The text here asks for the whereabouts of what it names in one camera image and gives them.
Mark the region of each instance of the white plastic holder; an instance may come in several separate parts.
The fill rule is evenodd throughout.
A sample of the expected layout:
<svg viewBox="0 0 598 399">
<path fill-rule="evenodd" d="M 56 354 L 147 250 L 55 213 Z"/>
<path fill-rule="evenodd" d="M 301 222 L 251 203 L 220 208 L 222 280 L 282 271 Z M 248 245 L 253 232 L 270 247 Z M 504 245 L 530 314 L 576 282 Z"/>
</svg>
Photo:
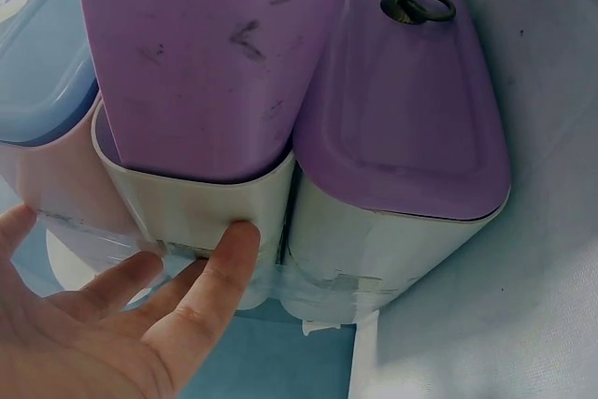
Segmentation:
<svg viewBox="0 0 598 399">
<path fill-rule="evenodd" d="M 295 318 L 355 323 L 388 304 L 496 218 L 449 221 L 360 209 L 327 195 L 305 175 L 285 249 L 280 301 Z"/>
<path fill-rule="evenodd" d="M 250 221 L 261 234 L 253 281 L 276 269 L 295 159 L 292 152 L 266 175 L 240 184 L 212 184 L 166 178 L 126 169 L 110 160 L 98 140 L 97 123 L 104 105 L 95 111 L 92 141 L 102 164 L 148 241 L 164 243 L 183 257 L 209 257 L 234 221 Z M 268 296 L 252 289 L 239 309 L 254 308 Z"/>
</svg>

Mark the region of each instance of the purple lid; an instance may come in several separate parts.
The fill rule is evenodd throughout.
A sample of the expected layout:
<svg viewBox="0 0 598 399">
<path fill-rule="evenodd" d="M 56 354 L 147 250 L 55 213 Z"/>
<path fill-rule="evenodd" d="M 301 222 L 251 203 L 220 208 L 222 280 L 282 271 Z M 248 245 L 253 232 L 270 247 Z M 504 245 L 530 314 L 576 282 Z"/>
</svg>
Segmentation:
<svg viewBox="0 0 598 399">
<path fill-rule="evenodd" d="M 459 221 L 485 217 L 507 198 L 488 69 L 464 1 L 451 1 L 454 21 L 407 25 L 387 17 L 380 0 L 346 0 L 293 138 L 299 164 L 327 194 Z"/>
</svg>

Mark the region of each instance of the metal ring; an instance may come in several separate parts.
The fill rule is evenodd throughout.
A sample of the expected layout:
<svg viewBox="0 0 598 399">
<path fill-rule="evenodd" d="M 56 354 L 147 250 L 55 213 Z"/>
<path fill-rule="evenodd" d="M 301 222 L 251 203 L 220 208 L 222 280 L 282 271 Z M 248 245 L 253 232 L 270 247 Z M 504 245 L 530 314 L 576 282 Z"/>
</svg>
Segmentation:
<svg viewBox="0 0 598 399">
<path fill-rule="evenodd" d="M 419 4 L 416 0 L 397 0 L 398 5 L 405 11 L 405 13 L 413 20 L 414 23 L 423 23 L 426 21 L 446 22 L 452 21 L 457 15 L 457 8 L 450 0 L 437 0 L 448 11 L 445 13 L 433 14 L 430 13 L 424 6 Z"/>
</svg>

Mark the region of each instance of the clear tape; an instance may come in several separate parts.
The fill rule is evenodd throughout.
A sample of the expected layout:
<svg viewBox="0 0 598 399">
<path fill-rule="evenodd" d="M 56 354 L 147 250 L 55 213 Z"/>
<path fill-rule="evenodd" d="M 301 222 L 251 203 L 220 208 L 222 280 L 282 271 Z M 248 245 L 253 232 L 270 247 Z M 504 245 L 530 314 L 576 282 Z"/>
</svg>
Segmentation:
<svg viewBox="0 0 598 399">
<path fill-rule="evenodd" d="M 166 274 L 173 278 L 199 257 L 208 257 L 208 249 L 146 242 L 126 235 L 83 227 L 41 215 L 47 227 L 98 271 L 115 266 L 140 250 L 150 250 L 164 257 Z M 382 290 L 379 279 L 340 274 L 334 279 L 321 279 L 303 271 L 287 252 L 280 262 L 279 251 L 258 255 L 256 269 L 246 293 L 243 309 L 251 309 L 266 298 L 278 299 L 296 318 L 307 321 L 351 323 L 388 304 L 398 291 Z"/>
</svg>

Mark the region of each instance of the plastic container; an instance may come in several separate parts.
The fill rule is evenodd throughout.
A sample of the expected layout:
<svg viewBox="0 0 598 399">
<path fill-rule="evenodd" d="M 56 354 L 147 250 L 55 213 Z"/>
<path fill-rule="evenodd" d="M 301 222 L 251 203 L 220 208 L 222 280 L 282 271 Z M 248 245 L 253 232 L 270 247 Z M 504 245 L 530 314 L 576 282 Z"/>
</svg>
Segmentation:
<svg viewBox="0 0 598 399">
<path fill-rule="evenodd" d="M 295 126 L 304 176 L 285 264 L 321 299 L 282 303 L 306 321 L 355 322 L 384 306 L 491 221 L 510 189 L 464 1 L 450 0 L 454 19 L 419 25 L 381 1 L 346 1 Z"/>
<path fill-rule="evenodd" d="M 0 175 L 58 239 L 99 272 L 140 248 L 160 250 L 143 241 L 93 149 L 94 108 L 49 144 L 0 143 Z"/>
<path fill-rule="evenodd" d="M 93 145 L 144 237 L 173 255 L 209 257 L 234 221 L 260 230 L 256 269 L 239 309 L 257 307 L 274 275 L 295 160 L 292 152 L 273 170 L 240 184 L 210 184 L 129 170 L 121 166 L 107 115 L 99 107 L 92 125 Z"/>
<path fill-rule="evenodd" d="M 245 181 L 284 159 L 343 0 L 82 0 L 124 167 Z"/>
<path fill-rule="evenodd" d="M 96 94 L 79 0 L 0 0 L 0 141 L 47 144 Z"/>
</svg>

